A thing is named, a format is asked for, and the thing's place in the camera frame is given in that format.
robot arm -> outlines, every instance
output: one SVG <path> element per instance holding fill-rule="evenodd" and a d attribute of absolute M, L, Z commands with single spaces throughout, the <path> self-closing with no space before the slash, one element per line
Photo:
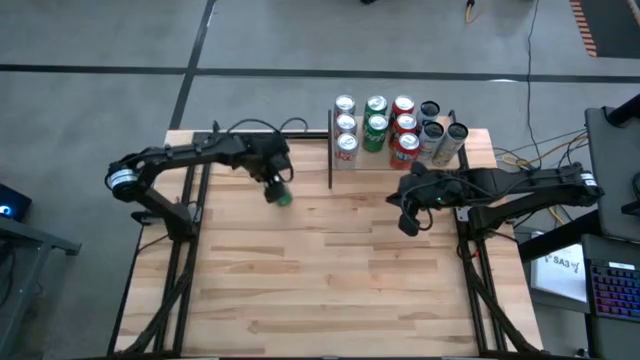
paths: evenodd
<path fill-rule="evenodd" d="M 525 194 L 501 206 L 488 207 L 510 194 Z M 518 171 L 469 169 L 462 171 L 427 170 L 415 162 L 411 173 L 400 179 L 398 191 L 387 202 L 402 209 L 398 226 L 405 234 L 416 236 L 420 227 L 419 210 L 472 207 L 469 211 L 471 231 L 476 236 L 497 229 L 506 220 L 553 205 L 590 206 L 604 191 L 593 175 L 575 163 L 559 169 Z"/>
<path fill-rule="evenodd" d="M 105 183 L 113 196 L 124 202 L 136 201 L 164 219 L 169 238 L 188 241 L 195 236 L 192 216 L 184 204 L 174 204 L 151 185 L 164 170 L 206 163 L 220 163 L 233 169 L 242 167 L 264 184 L 268 203 L 290 196 L 280 171 L 293 171 L 289 146 L 279 132 L 239 135 L 214 132 L 201 143 L 152 147 L 129 154 L 109 165 Z"/>

wooden table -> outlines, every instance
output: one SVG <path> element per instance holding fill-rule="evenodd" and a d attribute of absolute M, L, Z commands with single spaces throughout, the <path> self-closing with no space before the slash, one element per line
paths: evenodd
<path fill-rule="evenodd" d="M 192 135 L 170 131 L 166 142 L 189 143 Z M 434 212 L 430 231 L 407 237 L 397 228 L 399 208 L 384 201 L 406 172 L 364 155 L 360 168 L 379 170 L 334 171 L 329 190 L 326 141 L 290 146 L 294 202 L 287 208 L 268 205 L 244 171 L 212 166 L 183 354 L 477 355 L 451 210 Z M 496 166 L 486 129 L 472 129 L 466 147 L 472 167 Z M 177 198 L 184 176 L 184 169 L 167 171 L 156 189 Z M 147 227 L 140 246 L 165 232 Z M 138 256 L 116 350 L 157 310 L 170 248 L 167 240 Z M 487 248 L 500 305 L 541 348 L 516 244 L 495 237 Z M 493 344 L 484 307 L 483 317 Z"/>

green soda can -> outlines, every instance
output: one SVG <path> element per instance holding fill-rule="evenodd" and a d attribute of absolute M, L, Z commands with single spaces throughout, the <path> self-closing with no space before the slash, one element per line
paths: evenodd
<path fill-rule="evenodd" d="M 367 106 L 364 108 L 364 121 L 366 124 L 371 115 L 379 114 L 385 116 L 387 114 L 387 99 L 384 96 L 376 95 L 367 100 Z"/>
<path fill-rule="evenodd" d="M 368 152 L 378 152 L 384 146 L 384 139 L 387 136 L 389 121 L 384 115 L 371 115 L 364 123 L 364 141 L 362 147 Z"/>
<path fill-rule="evenodd" d="M 293 196 L 291 195 L 291 191 L 289 191 L 289 188 L 285 186 L 284 190 L 286 194 L 278 199 L 277 202 L 278 206 L 280 207 L 289 206 L 293 202 Z"/>

gray floor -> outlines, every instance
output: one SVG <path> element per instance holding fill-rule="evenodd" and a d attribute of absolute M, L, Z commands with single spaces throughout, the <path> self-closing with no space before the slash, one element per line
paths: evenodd
<path fill-rule="evenodd" d="M 0 3 L 0 64 L 185 67 L 205 0 L 8 0 Z M 200 67 L 525 74 L 532 0 L 484 0 L 465 26 L 463 0 L 218 0 Z M 540 0 L 535 74 L 640 75 L 639 60 L 592 58 L 568 0 Z M 23 355 L 104 354 L 140 230 L 111 197 L 110 161 L 159 145 L 182 76 L 0 73 L 0 182 L 34 198 L 33 226 L 83 242 L 56 255 L 30 312 Z M 584 124 L 587 107 L 617 105 L 637 84 L 534 83 L 531 119 L 543 140 Z M 495 146 L 530 143 L 525 83 L 198 76 L 181 128 L 244 117 L 302 116 L 326 127 L 336 95 L 434 99 Z M 560 140 L 541 145 L 546 151 Z M 534 157 L 533 148 L 519 152 Z M 557 161 L 545 158 L 545 165 Z M 587 148 L 573 156 L 589 166 Z M 585 209 L 570 209 L 573 215 Z M 553 227 L 541 212 L 528 225 Z M 570 355 L 586 339 L 580 314 L 536 306 L 545 348 Z"/>

keyboard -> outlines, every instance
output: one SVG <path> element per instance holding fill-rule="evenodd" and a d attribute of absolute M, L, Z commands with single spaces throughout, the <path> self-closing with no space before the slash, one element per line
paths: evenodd
<path fill-rule="evenodd" d="M 592 311 L 602 317 L 640 322 L 640 271 L 610 264 L 590 261 Z"/>

